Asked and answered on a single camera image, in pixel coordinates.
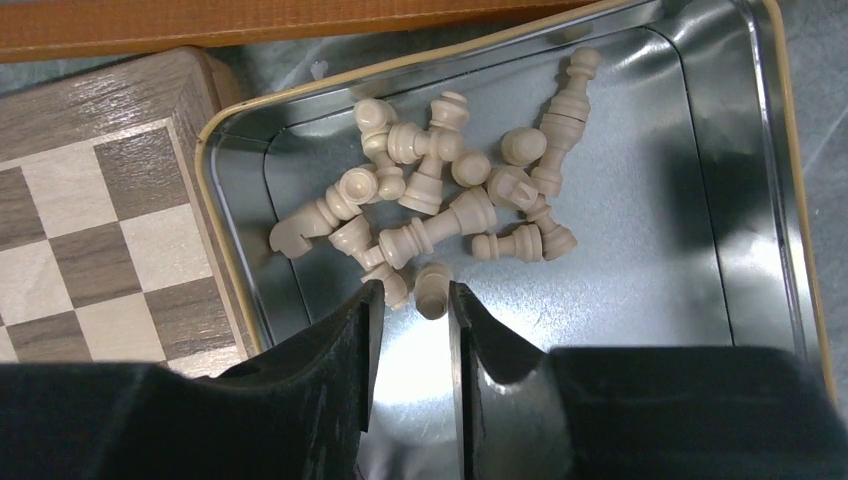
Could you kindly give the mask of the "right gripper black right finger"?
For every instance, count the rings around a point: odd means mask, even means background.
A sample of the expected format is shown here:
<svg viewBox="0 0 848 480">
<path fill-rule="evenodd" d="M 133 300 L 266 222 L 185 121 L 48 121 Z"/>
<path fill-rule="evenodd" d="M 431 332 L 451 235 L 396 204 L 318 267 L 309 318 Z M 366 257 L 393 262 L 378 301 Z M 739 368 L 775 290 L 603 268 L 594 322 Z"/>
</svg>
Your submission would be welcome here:
<svg viewBox="0 0 848 480">
<path fill-rule="evenodd" d="M 467 285 L 451 283 L 448 300 L 462 478 L 567 478 L 573 454 L 547 354 L 495 318 Z"/>
</svg>

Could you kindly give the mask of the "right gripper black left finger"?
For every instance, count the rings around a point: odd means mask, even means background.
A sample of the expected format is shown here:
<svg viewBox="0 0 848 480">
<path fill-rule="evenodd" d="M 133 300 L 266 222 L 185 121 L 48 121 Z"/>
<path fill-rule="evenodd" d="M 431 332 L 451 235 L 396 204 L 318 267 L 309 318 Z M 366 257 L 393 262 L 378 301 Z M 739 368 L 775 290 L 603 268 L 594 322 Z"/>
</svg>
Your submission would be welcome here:
<svg viewBox="0 0 848 480">
<path fill-rule="evenodd" d="M 384 289 L 367 282 L 333 312 L 219 381 L 246 400 L 221 479 L 354 479 L 369 427 Z"/>
</svg>

